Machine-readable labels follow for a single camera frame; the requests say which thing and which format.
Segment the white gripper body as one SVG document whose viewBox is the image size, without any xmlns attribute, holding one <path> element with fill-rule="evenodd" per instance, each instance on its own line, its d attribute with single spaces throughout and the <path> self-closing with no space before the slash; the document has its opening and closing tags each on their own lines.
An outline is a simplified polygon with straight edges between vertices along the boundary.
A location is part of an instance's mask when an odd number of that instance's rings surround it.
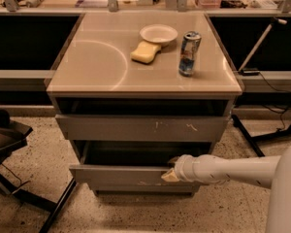
<svg viewBox="0 0 291 233">
<path fill-rule="evenodd" d="M 194 182 L 196 176 L 193 171 L 195 158 L 191 155 L 182 155 L 175 163 L 174 170 L 177 178 L 182 182 Z"/>
</svg>

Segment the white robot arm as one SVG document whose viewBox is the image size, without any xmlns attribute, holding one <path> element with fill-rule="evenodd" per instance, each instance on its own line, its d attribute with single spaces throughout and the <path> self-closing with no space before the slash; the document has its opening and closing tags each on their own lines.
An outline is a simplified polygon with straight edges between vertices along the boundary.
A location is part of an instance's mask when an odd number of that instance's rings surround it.
<svg viewBox="0 0 291 233">
<path fill-rule="evenodd" d="M 265 233 L 291 233 L 291 146 L 276 156 L 225 159 L 184 154 L 161 176 L 168 183 L 236 181 L 271 191 Z"/>
</svg>

